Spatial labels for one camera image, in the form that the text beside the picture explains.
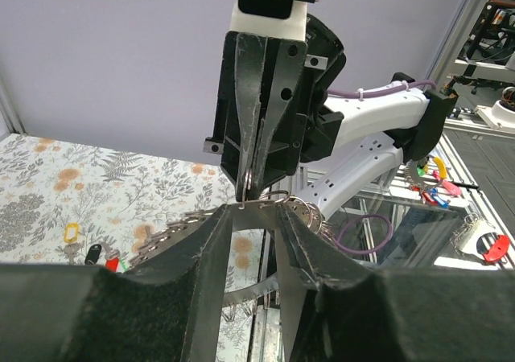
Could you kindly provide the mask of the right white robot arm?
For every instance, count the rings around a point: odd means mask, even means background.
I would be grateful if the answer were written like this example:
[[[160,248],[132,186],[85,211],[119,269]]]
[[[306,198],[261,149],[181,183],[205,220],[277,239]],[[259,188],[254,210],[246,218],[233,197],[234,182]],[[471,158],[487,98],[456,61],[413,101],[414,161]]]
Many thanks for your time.
[[[312,14],[233,12],[204,148],[220,155],[241,205],[340,148],[347,154],[336,167],[299,193],[325,216],[402,164],[416,176],[455,102],[400,73],[380,88],[331,93],[345,62],[338,36]]]

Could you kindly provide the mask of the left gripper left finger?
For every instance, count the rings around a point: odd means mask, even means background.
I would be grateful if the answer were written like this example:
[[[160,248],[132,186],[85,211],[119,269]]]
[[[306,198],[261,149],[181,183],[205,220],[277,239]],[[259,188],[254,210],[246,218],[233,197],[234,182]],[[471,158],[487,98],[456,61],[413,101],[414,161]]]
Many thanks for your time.
[[[232,235],[228,206],[132,270],[1,267],[4,361],[213,361]]]

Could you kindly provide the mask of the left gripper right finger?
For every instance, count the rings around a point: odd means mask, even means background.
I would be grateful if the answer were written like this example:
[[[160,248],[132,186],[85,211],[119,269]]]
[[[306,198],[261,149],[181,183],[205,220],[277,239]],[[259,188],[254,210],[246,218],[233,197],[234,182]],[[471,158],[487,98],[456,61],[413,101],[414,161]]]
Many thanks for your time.
[[[286,360],[513,360],[513,271],[371,269],[277,216]]]

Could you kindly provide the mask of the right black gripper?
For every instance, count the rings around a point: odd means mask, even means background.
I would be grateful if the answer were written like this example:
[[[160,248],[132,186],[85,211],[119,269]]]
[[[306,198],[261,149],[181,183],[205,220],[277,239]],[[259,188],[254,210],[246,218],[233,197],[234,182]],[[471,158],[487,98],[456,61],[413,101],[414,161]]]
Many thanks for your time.
[[[220,154],[237,201],[331,154],[344,116],[324,102],[345,63],[337,35],[312,14],[303,41],[227,33],[206,144]]]

